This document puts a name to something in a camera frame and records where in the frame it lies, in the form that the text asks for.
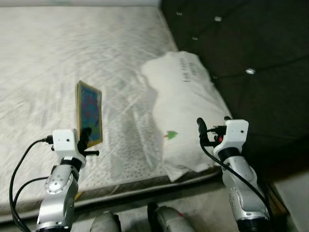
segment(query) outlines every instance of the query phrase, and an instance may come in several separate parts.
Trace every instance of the wire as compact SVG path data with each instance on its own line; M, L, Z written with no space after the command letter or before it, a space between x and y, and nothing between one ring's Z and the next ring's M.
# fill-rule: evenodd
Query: wire
M204 147L202 141L199 141L199 144L201 145L202 150L205 152L205 154L211 158L213 161L217 162L218 164L220 164L222 167L224 167L225 169L229 170L230 173L234 174L235 176L237 176L245 185L247 185L264 203L264 205L267 208L267 211L269 213L269 219L271 221L271 223L273 222L273 215L271 212L271 208L269 206L269 204L267 203L267 201L265 200L265 198L262 196L262 194L252 185L250 184L245 178L243 178L241 175L239 175L237 172L235 172L233 169L231 169L229 166L227 166L226 164L224 164L223 162L221 162L220 160L218 160L215 156L211 155Z
M17 191L17 194L16 194L15 197L14 197L14 201L13 201L13 206L14 206L14 208L16 209L17 199L18 199L18 197L19 197L21 191L22 191L28 184L30 184L30 183L32 183L32 182L34 182L34 181L37 181L37 180L46 180L47 178L48 178L48 176L40 177L40 178L35 178L35 179L32 179L32 180L30 180L30 181L24 183L24 184L22 185L22 187L19 188L19 190Z
M10 181L10 188L9 188L9 201L10 201L10 208L11 208L11 212L12 212L12 216L13 216L13 221L14 223L19 227L20 230L24 231L24 232L31 232L30 229L27 227L27 225L22 221L22 219L19 217L15 206L14 206L14 201L13 201L13 184L14 184L14 179L16 176L16 173L18 171L18 168L20 167L21 163L23 162L23 160L25 159L27 153L30 151L30 149L39 142L44 142L46 141L46 139L40 139L37 141L34 141L25 151L24 155L22 156L22 158L20 159L19 163L17 164L16 168L14 169L14 172L12 174L11 177L11 181Z

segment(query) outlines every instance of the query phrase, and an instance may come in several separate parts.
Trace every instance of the tufted headboard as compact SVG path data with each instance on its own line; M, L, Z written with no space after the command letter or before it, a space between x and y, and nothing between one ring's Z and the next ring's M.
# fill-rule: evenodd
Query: tufted headboard
M249 121L249 163L307 168L308 1L163 0L161 9L178 49L199 56L233 117Z

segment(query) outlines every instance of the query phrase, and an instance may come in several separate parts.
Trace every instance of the white mattress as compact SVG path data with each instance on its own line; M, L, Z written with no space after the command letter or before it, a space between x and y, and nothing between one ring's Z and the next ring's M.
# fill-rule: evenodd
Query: white mattress
M0 205L28 145L54 129L76 127L79 80L103 93L103 143L87 158L80 190L165 175L155 146L140 66L175 50L155 7L0 8ZM16 176L14 191L50 174L48 145L36 145ZM20 202L40 199L33 183Z

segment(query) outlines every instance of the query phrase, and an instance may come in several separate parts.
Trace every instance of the floor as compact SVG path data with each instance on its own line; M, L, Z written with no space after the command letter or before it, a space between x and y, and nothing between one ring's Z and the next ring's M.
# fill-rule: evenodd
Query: floor
M204 182L177 192L167 192L164 195L116 205L108 210L118 214L122 231L149 232L146 205L151 201L155 201L159 205L174 207L182 212L197 232L238 231L229 206L226 189L219 182ZM78 213L72 231L88 232L94 218L106 210L107 208L102 208ZM28 225L34 231L35 220L29 221ZM14 225L5 225L0 229L0 232L17 231L19 230Z

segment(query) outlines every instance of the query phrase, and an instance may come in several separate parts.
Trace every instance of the white pillow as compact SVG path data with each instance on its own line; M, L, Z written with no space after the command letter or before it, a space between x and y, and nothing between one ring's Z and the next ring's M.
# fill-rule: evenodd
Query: white pillow
M164 140L163 165L170 180L213 167L199 145L197 118L212 128L231 115L198 57L168 52L145 63L142 73L157 93L153 116Z

